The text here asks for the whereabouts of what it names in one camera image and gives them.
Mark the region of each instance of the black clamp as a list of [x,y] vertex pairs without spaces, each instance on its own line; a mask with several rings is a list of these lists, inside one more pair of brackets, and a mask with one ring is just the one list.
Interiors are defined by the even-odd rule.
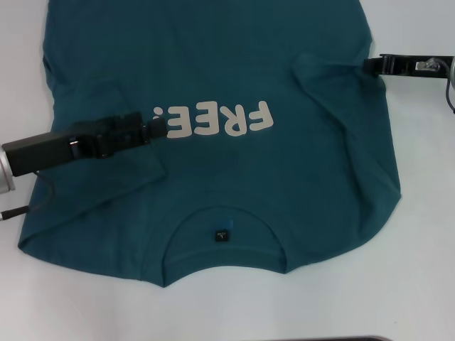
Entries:
[[380,55],[367,59],[363,71],[373,76],[392,75],[405,77],[441,78],[447,80],[446,100],[455,113],[450,100],[450,85],[455,89],[455,58],[430,55]]
[[166,135],[164,119],[144,123],[141,114],[136,112],[123,117],[78,122],[67,131],[33,136],[2,147],[12,175],[21,176],[81,158],[109,158],[119,151],[147,145],[151,139]]

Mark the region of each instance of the white background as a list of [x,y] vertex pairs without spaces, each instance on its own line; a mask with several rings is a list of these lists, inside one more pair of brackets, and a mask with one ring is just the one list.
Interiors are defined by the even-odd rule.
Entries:
[[[0,0],[0,144],[50,127],[46,4]],[[375,55],[455,55],[455,1],[363,5]],[[0,340],[455,340],[455,116],[442,80],[386,82],[403,199],[370,243],[286,276],[217,268],[162,289],[33,259],[16,248],[23,219],[2,222]],[[17,178],[0,208],[25,205],[33,181]]]

